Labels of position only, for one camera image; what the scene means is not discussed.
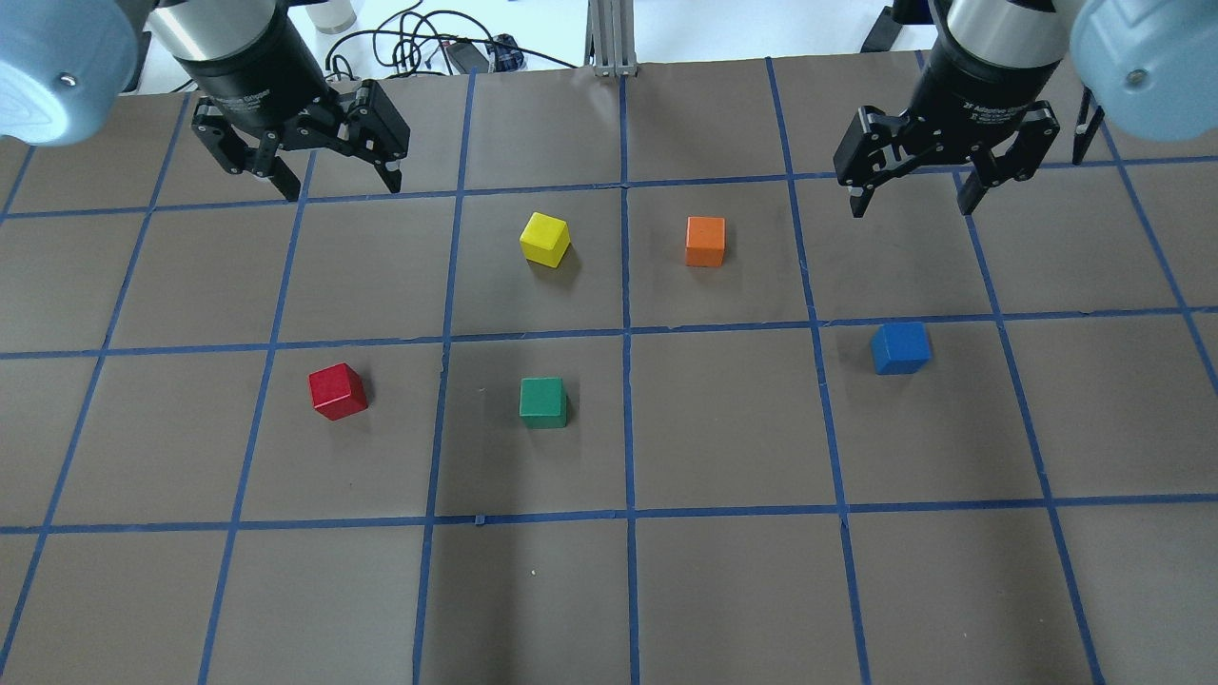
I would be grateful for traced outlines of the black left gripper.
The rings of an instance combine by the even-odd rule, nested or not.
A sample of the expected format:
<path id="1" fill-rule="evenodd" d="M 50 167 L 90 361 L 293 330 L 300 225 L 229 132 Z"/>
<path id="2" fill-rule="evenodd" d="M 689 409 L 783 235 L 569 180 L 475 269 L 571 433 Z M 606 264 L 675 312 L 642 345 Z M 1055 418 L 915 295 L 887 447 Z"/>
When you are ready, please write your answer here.
<path id="1" fill-rule="evenodd" d="M 371 79 L 335 90 L 287 13 L 173 13 L 171 56 L 201 94 L 191 129 L 227 173 L 297 201 L 301 180 L 280 152 L 323 147 L 402 191 L 412 130 L 400 108 Z"/>

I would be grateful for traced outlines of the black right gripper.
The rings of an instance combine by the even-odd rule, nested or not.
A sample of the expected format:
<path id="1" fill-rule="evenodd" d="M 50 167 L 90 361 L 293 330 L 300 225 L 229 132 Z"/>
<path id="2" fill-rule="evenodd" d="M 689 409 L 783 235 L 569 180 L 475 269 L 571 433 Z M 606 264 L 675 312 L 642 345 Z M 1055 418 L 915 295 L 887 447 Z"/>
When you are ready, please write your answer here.
<path id="1" fill-rule="evenodd" d="M 1041 99 L 1058 65 L 989 65 L 935 44 L 907 106 L 896 115 L 861 106 L 836 147 L 836 180 L 849 188 L 853 217 L 865 216 L 879 184 L 922 166 L 972 165 L 956 197 L 962 216 L 994 186 L 1030 179 L 1061 129 Z"/>

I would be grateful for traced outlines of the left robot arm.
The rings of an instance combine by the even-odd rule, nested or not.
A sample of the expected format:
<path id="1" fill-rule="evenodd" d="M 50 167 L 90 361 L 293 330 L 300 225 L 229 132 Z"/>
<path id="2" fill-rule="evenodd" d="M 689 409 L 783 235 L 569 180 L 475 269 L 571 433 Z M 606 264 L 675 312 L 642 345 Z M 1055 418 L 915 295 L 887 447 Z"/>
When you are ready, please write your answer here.
<path id="1" fill-rule="evenodd" d="M 2 134 L 74 145 L 104 128 L 156 38 L 200 91 L 196 138 L 220 169 L 267 180 L 287 201 L 302 183 L 280 151 L 365 161 L 400 193 L 410 129 L 375 80 L 336 91 L 287 16 L 287 1 L 5 1 Z"/>

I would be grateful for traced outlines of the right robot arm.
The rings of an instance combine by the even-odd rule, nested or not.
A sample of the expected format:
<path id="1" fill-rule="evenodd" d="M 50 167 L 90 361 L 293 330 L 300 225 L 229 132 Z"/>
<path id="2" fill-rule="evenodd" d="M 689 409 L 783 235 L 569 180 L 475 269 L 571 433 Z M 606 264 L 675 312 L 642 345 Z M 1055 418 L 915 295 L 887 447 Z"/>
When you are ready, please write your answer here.
<path id="1" fill-rule="evenodd" d="M 1034 177 L 1062 128 L 1041 91 L 1065 59 L 1083 87 L 1074 162 L 1106 119 L 1153 143 L 1216 129 L 1213 1 L 896 1 L 892 15 L 938 35 L 909 107 L 861 106 L 836 147 L 856 218 L 927 166 L 971 166 L 966 216 L 993 186 Z"/>

